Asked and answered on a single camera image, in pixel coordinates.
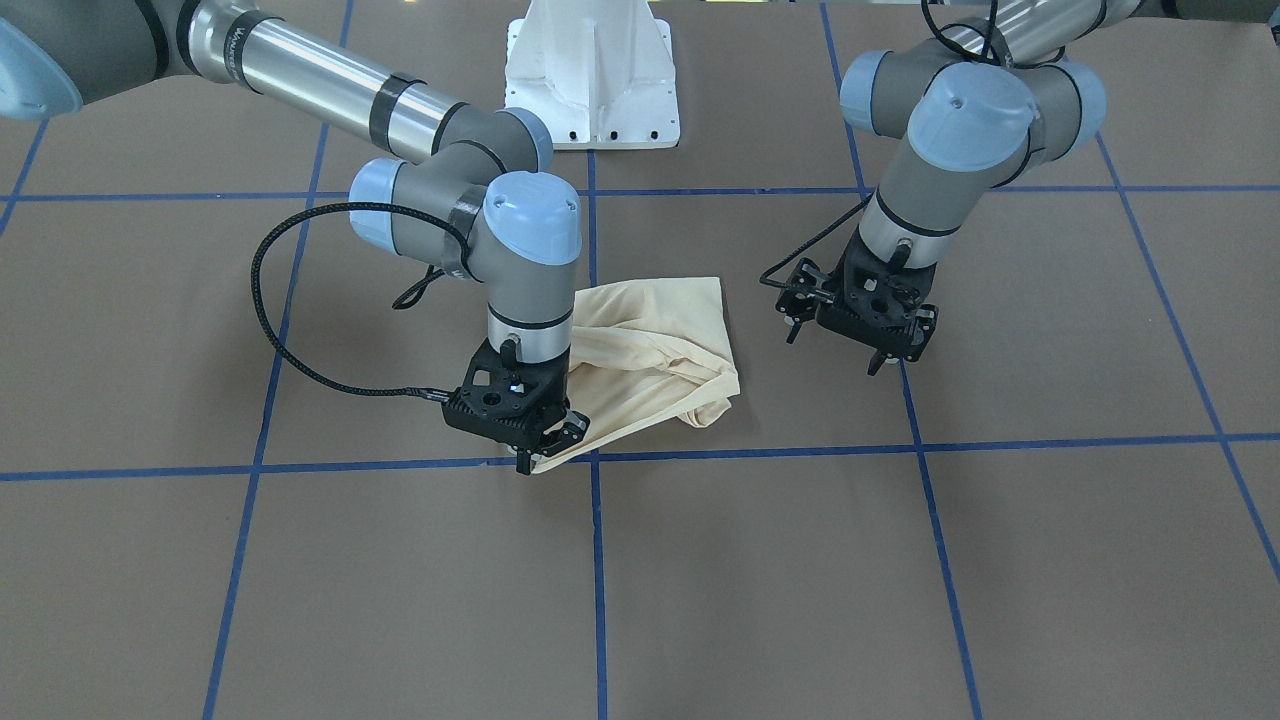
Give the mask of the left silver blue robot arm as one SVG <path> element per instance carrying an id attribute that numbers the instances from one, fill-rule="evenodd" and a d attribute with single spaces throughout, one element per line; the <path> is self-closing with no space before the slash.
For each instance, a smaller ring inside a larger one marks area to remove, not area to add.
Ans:
<path id="1" fill-rule="evenodd" d="M 992 1 L 931 31 L 905 53 L 864 53 L 847 68 L 840 105 L 855 128 L 899 141 L 887 172 L 847 211 L 858 220 L 838 263 L 820 269 L 792 251 L 778 290 L 788 341 L 814 322 L 873 348 L 868 372 L 918 360 L 938 310 L 936 269 L 980 197 L 1092 138 L 1107 95 L 1065 47 L 1130 18 L 1277 26 L 1275 1 Z"/>

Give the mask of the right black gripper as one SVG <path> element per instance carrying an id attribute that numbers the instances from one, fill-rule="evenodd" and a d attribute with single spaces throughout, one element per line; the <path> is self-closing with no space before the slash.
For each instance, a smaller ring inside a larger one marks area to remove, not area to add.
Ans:
<path id="1" fill-rule="evenodd" d="M 570 410 L 570 352 L 544 363 L 504 359 L 483 341 L 463 384 L 442 407 L 447 425 L 513 446 L 516 471 L 530 477 L 538 455 L 556 456 L 581 443 L 590 419 Z"/>

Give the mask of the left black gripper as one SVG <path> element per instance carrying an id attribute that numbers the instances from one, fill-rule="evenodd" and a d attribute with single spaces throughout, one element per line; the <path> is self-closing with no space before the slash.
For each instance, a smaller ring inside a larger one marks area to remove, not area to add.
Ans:
<path id="1" fill-rule="evenodd" d="M 937 327 L 938 309 L 925 301 L 936 266 L 908 268 L 910 255 L 895 249 L 884 261 L 855 232 L 831 273 L 800 259 L 776 300 L 788 327 L 786 343 L 795 342 L 804 323 L 817 322 L 876 350 L 867 366 L 870 377 L 892 361 L 918 361 Z"/>

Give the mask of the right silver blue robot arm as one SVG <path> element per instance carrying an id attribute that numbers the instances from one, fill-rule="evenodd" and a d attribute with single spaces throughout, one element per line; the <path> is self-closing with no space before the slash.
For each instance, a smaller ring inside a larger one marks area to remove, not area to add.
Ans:
<path id="1" fill-rule="evenodd" d="M 369 141 L 381 156 L 355 177 L 346 202 L 288 218 L 253 255 L 251 296 L 276 354 L 343 393 L 436 402 L 449 427 L 508 446 L 526 475 L 584 441 L 590 421 L 567 389 L 579 195 L 550 173 L 550 132 L 534 113 L 484 111 L 255 1 L 5 1 L 1 14 L 3 115 L 12 119 L 46 120 L 197 76 Z M 486 338 L 456 389 L 348 386 L 285 348 L 262 305 L 262 261 L 291 228 L 340 211 L 366 242 L 428 266 L 397 307 L 445 275 L 486 287 Z"/>

